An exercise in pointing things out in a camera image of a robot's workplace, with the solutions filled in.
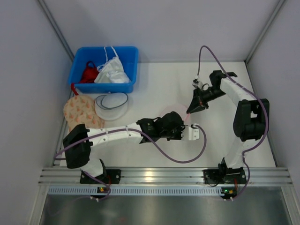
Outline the pink-trimmed mesh laundry bag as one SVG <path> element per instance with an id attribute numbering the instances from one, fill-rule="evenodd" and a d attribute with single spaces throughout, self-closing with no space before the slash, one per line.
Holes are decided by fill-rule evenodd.
<path id="1" fill-rule="evenodd" d="M 184 121 L 184 124 L 191 124 L 190 114 L 187 114 L 187 109 L 183 104 L 169 105 L 161 112 L 160 117 L 165 116 L 167 113 L 176 112 Z"/>

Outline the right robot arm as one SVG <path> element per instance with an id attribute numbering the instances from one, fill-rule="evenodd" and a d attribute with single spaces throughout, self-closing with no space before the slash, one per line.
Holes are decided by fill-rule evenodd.
<path id="1" fill-rule="evenodd" d="M 270 103 L 267 99 L 257 99 L 220 70 L 213 71 L 209 78 L 211 86 L 205 90 L 204 84 L 198 78 L 193 80 L 193 98 L 186 113 L 192 114 L 208 109 L 210 101 L 227 95 L 236 106 L 233 120 L 236 138 L 219 168 L 241 168 L 246 152 L 254 148 L 251 144 L 261 143 L 269 130 L 267 125 Z"/>

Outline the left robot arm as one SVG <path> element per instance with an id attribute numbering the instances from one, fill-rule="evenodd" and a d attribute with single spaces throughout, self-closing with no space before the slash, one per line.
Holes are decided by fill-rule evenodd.
<path id="1" fill-rule="evenodd" d="M 93 158 L 91 153 L 107 146 L 151 143 L 161 138 L 181 140 L 184 129 L 184 121 L 176 112 L 140 119 L 122 127 L 87 128 L 79 124 L 63 140 L 67 168 L 81 169 L 94 178 L 105 177 L 103 160 Z"/>

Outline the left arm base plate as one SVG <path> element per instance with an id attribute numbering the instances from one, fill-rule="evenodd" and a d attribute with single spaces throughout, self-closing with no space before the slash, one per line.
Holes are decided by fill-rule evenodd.
<path id="1" fill-rule="evenodd" d="M 104 182 L 105 184 L 119 184 L 121 179 L 120 169 L 106 169 L 106 173 L 102 174 L 96 179 Z M 90 178 L 84 172 L 81 172 L 80 184 L 99 184 L 98 181 Z"/>

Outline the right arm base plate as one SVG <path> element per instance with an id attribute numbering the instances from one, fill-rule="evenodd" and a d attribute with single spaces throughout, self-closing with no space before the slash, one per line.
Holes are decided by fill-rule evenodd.
<path id="1" fill-rule="evenodd" d="M 227 169 L 206 169 L 203 171 L 204 183 L 212 187 L 218 184 L 245 184 L 247 179 L 243 168 Z"/>

